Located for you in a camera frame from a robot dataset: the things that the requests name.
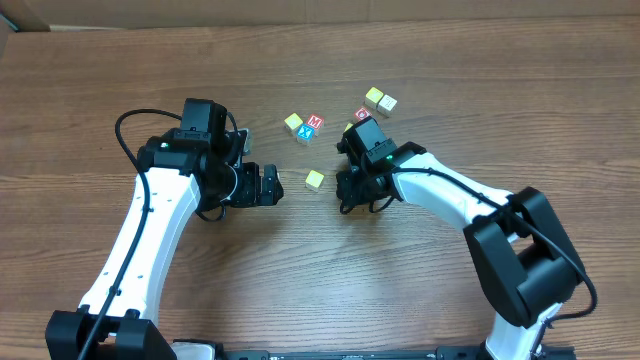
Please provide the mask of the leaf picture wooden block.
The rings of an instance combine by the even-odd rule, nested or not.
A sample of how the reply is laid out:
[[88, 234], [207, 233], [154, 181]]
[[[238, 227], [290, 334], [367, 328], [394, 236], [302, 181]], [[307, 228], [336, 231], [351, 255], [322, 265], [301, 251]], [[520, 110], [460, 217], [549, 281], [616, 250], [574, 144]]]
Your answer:
[[311, 170], [306, 179], [305, 187], [318, 192], [324, 180], [324, 175], [318, 171]]

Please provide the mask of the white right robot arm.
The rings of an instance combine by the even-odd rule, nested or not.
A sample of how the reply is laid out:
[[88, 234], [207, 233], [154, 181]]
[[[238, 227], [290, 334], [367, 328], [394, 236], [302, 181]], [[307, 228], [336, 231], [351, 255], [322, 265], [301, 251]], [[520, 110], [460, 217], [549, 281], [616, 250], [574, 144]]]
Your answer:
[[336, 146], [349, 167], [337, 175], [340, 211], [358, 205], [374, 212], [378, 200], [425, 208], [463, 233], [485, 297], [496, 317], [477, 352], [486, 359], [544, 359], [542, 339], [585, 268], [547, 198], [482, 185], [443, 165], [414, 143], [366, 150]]

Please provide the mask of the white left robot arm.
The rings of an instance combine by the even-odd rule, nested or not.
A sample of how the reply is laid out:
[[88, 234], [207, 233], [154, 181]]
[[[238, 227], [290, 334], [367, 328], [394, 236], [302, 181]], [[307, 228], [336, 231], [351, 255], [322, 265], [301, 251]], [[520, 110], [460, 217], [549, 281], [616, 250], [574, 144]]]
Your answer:
[[215, 140], [152, 137], [111, 253], [77, 310], [55, 311], [45, 339], [53, 359], [221, 359], [210, 342], [168, 342], [159, 303], [177, 244], [192, 215], [227, 207], [273, 206], [283, 195], [277, 169], [245, 163], [245, 135]]

